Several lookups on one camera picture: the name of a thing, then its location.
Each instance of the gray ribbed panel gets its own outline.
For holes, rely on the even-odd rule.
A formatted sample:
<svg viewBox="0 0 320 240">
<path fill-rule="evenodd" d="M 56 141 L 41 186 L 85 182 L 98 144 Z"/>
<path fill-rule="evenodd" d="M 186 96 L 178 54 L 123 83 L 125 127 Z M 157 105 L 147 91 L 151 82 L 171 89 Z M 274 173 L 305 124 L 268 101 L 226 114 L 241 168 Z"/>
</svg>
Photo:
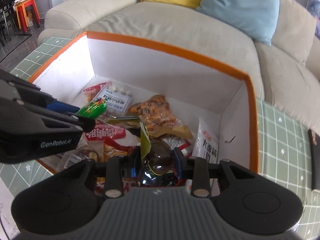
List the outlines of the gray ribbed panel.
<svg viewBox="0 0 320 240">
<path fill-rule="evenodd" d="M 119 199 L 104 202 L 86 226 L 63 235 L 23 233 L 15 238 L 37 240 L 299 240 L 293 232 L 254 236 L 227 224 L 209 199 L 195 198 L 180 188 L 131 188 Z"/>
</svg>

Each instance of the barcode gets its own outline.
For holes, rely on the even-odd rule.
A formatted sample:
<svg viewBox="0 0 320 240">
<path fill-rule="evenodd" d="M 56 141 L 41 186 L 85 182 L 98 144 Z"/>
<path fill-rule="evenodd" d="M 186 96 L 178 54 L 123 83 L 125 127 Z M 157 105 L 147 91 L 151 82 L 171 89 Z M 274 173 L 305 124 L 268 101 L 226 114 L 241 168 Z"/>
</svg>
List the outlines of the barcode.
<svg viewBox="0 0 320 240">
<path fill-rule="evenodd" d="M 71 155 L 69 156 L 66 164 L 64 165 L 64 168 L 67 169 L 69 167 L 71 167 L 72 165 L 78 163 L 82 161 L 82 159 L 80 157 L 78 157 L 77 155 L 74 155 L 73 153 L 71 153 Z"/>
</svg>

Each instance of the green checkered tablecloth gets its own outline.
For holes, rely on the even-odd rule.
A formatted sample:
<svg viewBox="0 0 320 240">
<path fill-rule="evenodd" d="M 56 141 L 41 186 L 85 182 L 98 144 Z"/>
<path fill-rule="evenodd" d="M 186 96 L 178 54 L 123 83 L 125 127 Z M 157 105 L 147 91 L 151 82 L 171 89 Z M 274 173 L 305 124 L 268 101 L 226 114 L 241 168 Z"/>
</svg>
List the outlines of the green checkered tablecloth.
<svg viewBox="0 0 320 240">
<path fill-rule="evenodd" d="M 20 62 L 12 74 L 28 78 L 70 39 L 50 38 Z M 303 215 L 296 229 L 303 239 L 315 239 L 320 230 L 320 196 L 311 191 L 311 154 L 308 131 L 300 123 L 257 99 L 260 174 L 297 194 Z M 0 163 L 0 177 L 16 196 L 51 176 L 36 161 L 14 165 Z"/>
</svg>

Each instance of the patterned pillow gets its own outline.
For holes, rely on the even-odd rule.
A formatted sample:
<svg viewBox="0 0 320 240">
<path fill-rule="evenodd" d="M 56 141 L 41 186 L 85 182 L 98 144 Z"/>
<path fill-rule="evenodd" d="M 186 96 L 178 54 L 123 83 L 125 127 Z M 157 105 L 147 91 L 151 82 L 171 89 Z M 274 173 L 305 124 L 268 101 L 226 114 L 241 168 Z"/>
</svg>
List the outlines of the patterned pillow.
<svg viewBox="0 0 320 240">
<path fill-rule="evenodd" d="M 317 19 L 315 35 L 320 39 L 320 1 L 308 0 L 307 10 Z"/>
</svg>

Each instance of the stool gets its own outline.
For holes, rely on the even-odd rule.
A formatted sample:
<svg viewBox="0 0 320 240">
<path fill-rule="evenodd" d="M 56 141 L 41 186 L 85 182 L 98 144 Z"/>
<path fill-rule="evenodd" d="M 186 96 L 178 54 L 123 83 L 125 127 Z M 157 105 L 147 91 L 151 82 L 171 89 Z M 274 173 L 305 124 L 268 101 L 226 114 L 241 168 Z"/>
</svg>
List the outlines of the stool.
<svg viewBox="0 0 320 240">
<path fill-rule="evenodd" d="M 17 18 L 19 28 L 23 30 L 23 33 L 26 34 L 27 28 L 29 27 L 26 10 L 30 9 L 32 13 L 32 18 L 38 28 L 40 28 L 40 15 L 35 3 L 35 0 L 26 0 L 20 2 L 16 5 L 17 8 Z"/>
</svg>

